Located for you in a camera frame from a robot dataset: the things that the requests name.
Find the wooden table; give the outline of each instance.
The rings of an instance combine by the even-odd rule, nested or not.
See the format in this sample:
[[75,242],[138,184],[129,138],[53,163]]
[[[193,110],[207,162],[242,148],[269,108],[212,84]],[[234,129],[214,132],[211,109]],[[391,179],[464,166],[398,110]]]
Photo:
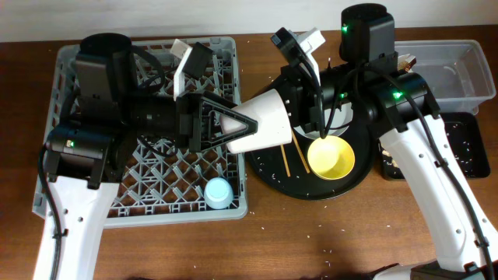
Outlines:
[[[342,63],[339,32],[323,34],[327,43],[314,54],[320,67],[329,57],[332,65]],[[400,29],[396,35],[397,40],[477,40],[498,82],[498,26]],[[247,100],[279,75],[285,61],[270,34],[233,37],[242,96]],[[43,220],[31,213],[37,155],[57,50],[74,43],[0,44],[0,278],[33,275],[43,229]],[[495,98],[485,102],[477,115],[493,172],[486,179],[470,181],[495,226],[497,111]],[[378,166],[353,191],[328,201],[286,197],[265,185],[251,168],[247,191],[249,211],[254,214],[241,220],[104,230],[95,279],[331,278],[435,257],[407,184],[384,180]]]

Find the black plate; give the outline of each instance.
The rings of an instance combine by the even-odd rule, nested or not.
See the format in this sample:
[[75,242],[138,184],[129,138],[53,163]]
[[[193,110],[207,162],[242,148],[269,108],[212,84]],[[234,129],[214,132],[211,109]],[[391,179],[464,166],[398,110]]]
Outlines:
[[[488,157],[481,139],[479,126],[473,114],[445,113],[441,114],[444,129],[454,157],[460,166],[461,172],[467,178],[485,178],[491,173]],[[399,168],[391,163],[392,158],[382,154],[382,174],[386,180],[404,180]]]
[[[304,158],[313,140],[294,131]],[[366,126],[353,122],[341,136],[355,153],[355,166],[351,173],[339,180],[323,180],[313,171],[306,173],[294,143],[284,145],[291,177],[287,177],[280,147],[246,153],[246,160],[256,174],[270,187],[293,198],[320,200],[337,197],[353,189],[372,169],[377,154],[375,141],[371,140]]]

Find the plastic dish rack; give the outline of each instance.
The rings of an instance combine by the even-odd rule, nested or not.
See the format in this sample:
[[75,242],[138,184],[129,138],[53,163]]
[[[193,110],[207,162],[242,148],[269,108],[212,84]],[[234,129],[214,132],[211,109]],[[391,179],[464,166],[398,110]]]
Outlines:
[[[173,42],[152,40],[133,44],[156,56],[164,71],[168,72],[180,63],[180,60],[170,53]],[[204,76],[199,80],[186,76],[185,89],[207,89],[240,104],[235,41],[230,37],[211,37],[184,39],[183,42],[191,46],[200,42],[214,51],[212,62],[208,64]],[[78,51],[79,45],[73,45],[65,46],[58,52],[45,138],[59,122],[58,114],[65,97],[78,86],[74,66]],[[135,62],[139,83],[156,74],[150,65],[138,56],[135,56]],[[167,82],[160,95],[172,96],[173,74],[174,72],[168,72]],[[172,149],[171,142],[167,140],[161,140],[154,146],[164,152]],[[224,177],[232,185],[234,200],[226,209],[211,209],[204,201],[202,194],[205,185],[213,177]],[[244,157],[230,154],[225,146],[203,153],[179,150],[176,157],[164,159],[137,142],[117,197],[110,207],[105,227],[240,219],[247,213],[245,184]],[[40,181],[37,181],[33,212],[44,218],[45,208],[45,197],[41,193]]]

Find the chopstick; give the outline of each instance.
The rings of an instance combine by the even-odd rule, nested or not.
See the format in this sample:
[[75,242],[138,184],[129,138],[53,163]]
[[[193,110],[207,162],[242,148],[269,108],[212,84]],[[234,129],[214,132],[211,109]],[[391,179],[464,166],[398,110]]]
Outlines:
[[294,135],[294,130],[291,129],[290,132],[293,134],[293,141],[294,145],[296,145],[297,153],[299,153],[299,157],[301,158],[301,161],[303,162],[304,169],[306,170],[306,173],[310,172],[310,168],[308,167],[308,164],[306,160],[304,159],[303,152],[301,152],[301,148],[299,147],[299,143],[297,142],[296,136]]
[[289,164],[287,163],[286,150],[283,148],[283,145],[280,145],[280,150],[282,150],[283,163],[286,165],[287,176],[290,177]]

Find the clear plastic container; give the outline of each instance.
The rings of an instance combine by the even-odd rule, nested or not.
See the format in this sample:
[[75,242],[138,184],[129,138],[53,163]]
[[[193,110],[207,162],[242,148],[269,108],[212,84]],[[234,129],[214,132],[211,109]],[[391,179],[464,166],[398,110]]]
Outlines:
[[416,56],[412,70],[427,81],[443,113],[477,114],[478,105],[496,95],[488,61],[475,40],[402,41],[395,50]]

